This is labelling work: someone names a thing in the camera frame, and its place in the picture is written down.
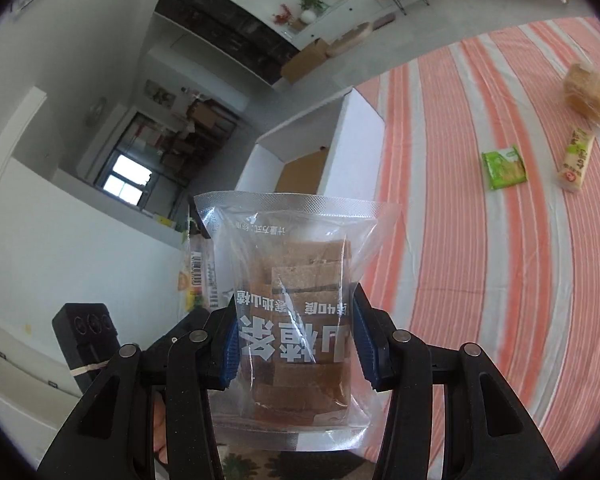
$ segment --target gray floor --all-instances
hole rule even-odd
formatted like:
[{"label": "gray floor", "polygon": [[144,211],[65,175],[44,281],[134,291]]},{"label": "gray floor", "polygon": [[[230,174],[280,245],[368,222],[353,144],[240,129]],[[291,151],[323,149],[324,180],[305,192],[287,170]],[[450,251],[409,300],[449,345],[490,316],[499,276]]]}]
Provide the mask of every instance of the gray floor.
[{"label": "gray floor", "polygon": [[407,7],[407,15],[377,30],[364,43],[330,59],[291,86],[284,80],[252,99],[246,119],[260,132],[415,57],[463,38],[565,16],[591,16],[584,0],[430,0]]}]

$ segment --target bread package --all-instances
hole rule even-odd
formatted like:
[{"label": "bread package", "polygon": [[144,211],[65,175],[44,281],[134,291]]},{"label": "bread package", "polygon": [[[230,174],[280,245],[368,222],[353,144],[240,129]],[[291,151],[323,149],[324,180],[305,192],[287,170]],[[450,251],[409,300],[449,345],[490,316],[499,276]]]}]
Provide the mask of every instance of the bread package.
[{"label": "bread package", "polygon": [[567,104],[600,125],[600,72],[587,62],[573,63],[564,78],[563,88]]},{"label": "bread package", "polygon": [[246,192],[207,193],[196,205],[234,282],[240,369],[235,396],[212,407],[216,428],[231,430],[224,441],[250,445],[249,432],[270,432],[259,446],[297,449],[293,435],[328,430],[311,450],[360,445],[372,401],[350,380],[351,300],[399,206]]}]

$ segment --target striped tablecloth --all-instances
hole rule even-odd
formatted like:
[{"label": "striped tablecloth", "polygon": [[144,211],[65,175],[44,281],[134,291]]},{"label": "striped tablecloth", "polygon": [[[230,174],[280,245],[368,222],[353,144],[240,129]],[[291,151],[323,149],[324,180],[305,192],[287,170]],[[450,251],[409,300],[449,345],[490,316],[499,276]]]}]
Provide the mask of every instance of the striped tablecloth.
[{"label": "striped tablecloth", "polygon": [[[587,128],[564,104],[562,78],[587,57],[600,69],[597,20],[537,22],[358,87],[386,121],[377,198],[406,216],[366,273],[367,294],[429,344],[483,346],[559,465],[600,420],[600,137],[583,191],[555,184],[572,124]],[[486,190],[480,152],[512,144],[528,182]],[[443,433],[438,390],[432,475]]]}]

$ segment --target barcode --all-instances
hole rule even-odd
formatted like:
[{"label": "barcode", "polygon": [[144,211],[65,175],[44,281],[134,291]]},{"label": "barcode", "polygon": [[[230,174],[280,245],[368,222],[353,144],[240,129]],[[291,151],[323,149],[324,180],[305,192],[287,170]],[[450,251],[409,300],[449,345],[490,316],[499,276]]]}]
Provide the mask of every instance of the barcode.
[{"label": "barcode", "polygon": [[191,253],[191,286],[202,286],[202,253]]}]

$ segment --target potted plant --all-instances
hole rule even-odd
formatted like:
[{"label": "potted plant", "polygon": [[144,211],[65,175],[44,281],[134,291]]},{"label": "potted plant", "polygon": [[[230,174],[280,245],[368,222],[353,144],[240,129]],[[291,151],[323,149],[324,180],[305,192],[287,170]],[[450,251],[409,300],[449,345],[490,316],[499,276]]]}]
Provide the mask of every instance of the potted plant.
[{"label": "potted plant", "polygon": [[300,0],[300,7],[302,9],[300,21],[309,25],[327,8],[327,4],[323,0]]}]

